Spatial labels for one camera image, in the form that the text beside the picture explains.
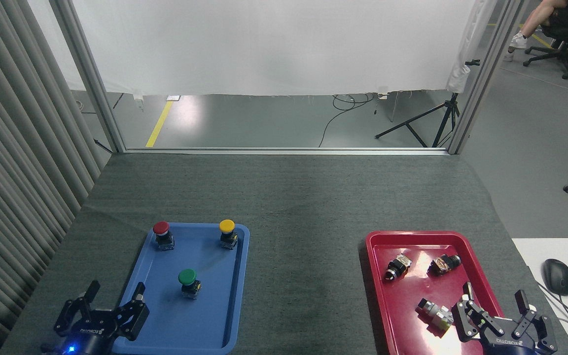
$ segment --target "computer mouse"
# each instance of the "computer mouse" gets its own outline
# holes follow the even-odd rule
[[[568,266],[556,259],[543,263],[543,280],[551,292],[561,296],[568,295]]]

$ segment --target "blue tray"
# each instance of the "blue tray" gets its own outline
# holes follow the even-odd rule
[[[137,340],[119,337],[113,352],[134,355],[223,355],[238,337],[249,230],[235,225],[238,244],[219,246],[218,224],[171,223],[175,248],[159,251],[152,229],[148,232],[128,286],[123,305],[139,281],[146,286],[150,309]],[[197,299],[181,294],[178,273],[192,268],[202,287]]]

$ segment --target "white sneaker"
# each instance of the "white sneaker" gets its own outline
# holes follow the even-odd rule
[[[505,54],[503,55],[503,61],[504,62],[511,62],[512,59],[514,59],[514,52],[510,53],[506,50]]]
[[[518,49],[527,48],[527,38],[523,38],[521,32],[515,34],[514,37],[512,37],[512,40],[510,41],[510,47]]]

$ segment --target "gray tabletop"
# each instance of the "gray tabletop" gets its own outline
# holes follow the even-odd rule
[[[459,157],[126,154],[109,160],[2,355],[58,342],[63,303],[93,279],[93,306],[113,308],[155,222],[225,218],[251,231],[234,354],[388,353],[364,245],[376,230],[459,232],[506,316],[518,317],[520,288],[554,316]]]

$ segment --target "white curtain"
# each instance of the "white curtain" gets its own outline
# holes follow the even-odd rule
[[[47,1],[30,3],[70,88],[82,90]],[[480,40],[489,18],[482,9],[492,11],[484,4],[494,2],[75,0],[74,5],[108,91],[329,95],[447,88],[458,58]]]

